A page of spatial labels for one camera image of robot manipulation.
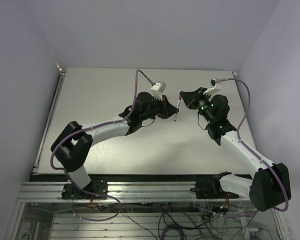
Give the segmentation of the purple end white pen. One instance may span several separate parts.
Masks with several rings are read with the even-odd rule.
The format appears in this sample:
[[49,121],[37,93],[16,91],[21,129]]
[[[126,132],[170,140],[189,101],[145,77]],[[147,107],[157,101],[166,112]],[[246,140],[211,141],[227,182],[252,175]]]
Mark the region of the purple end white pen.
[[182,101],[182,97],[179,96],[178,101],[177,101],[177,105],[176,105],[177,112],[175,113],[174,120],[173,120],[174,122],[177,121],[177,116],[178,116],[178,113],[179,113],[179,110],[180,110],[181,101]]

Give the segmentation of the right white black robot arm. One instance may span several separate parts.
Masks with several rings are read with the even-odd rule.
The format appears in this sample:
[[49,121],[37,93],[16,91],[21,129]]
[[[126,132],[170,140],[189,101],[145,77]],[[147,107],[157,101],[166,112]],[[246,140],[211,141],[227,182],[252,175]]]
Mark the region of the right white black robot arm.
[[226,96],[210,97],[205,92],[206,88],[200,87],[192,92],[181,91],[179,95],[188,109],[196,110],[207,121],[209,137],[236,157],[251,176],[247,179],[231,172],[217,174],[212,179],[211,194],[216,198],[226,193],[237,194],[249,199],[261,212],[277,209],[280,204],[285,205],[282,211],[286,211],[291,199],[288,168],[262,156],[239,137],[239,130],[228,120],[230,106]]

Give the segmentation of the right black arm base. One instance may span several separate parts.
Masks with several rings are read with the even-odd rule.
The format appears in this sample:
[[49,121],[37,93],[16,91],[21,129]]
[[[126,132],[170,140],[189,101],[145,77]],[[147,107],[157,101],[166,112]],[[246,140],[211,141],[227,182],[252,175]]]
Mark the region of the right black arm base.
[[194,187],[190,188],[192,193],[195,193],[197,199],[238,199],[239,195],[232,192],[225,192],[220,185],[221,177],[230,175],[230,172],[222,172],[217,175],[208,176],[195,182]]

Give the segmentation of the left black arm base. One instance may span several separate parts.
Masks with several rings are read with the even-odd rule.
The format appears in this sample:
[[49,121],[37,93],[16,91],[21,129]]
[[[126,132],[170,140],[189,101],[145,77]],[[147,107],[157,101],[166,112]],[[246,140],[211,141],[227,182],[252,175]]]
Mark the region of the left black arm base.
[[103,180],[100,182],[91,181],[85,188],[79,190],[73,183],[63,186],[61,193],[62,200],[88,200],[91,198],[105,200],[107,198],[108,185]]

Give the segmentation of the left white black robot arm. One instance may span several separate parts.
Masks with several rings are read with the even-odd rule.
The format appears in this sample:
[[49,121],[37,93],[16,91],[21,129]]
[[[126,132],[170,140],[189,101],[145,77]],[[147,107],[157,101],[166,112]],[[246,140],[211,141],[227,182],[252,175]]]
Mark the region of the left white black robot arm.
[[145,120],[166,120],[178,112],[179,109],[168,101],[166,95],[160,100],[148,92],[140,92],[132,105],[111,120],[91,126],[77,121],[68,123],[50,148],[51,160],[56,158],[61,163],[75,186],[75,194],[86,199],[93,189],[93,181],[84,166],[91,147],[105,140],[131,135],[142,128]]

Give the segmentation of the aluminium rail frame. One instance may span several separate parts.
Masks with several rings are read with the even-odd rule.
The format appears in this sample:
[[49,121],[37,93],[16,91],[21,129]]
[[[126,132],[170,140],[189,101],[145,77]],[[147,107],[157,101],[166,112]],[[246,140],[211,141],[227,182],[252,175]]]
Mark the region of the aluminium rail frame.
[[[62,199],[65,182],[25,182],[17,196],[18,203],[89,203],[87,199]],[[194,181],[182,182],[108,182],[107,194],[121,203],[224,202],[226,195],[215,198],[205,194],[197,199],[190,189]]]

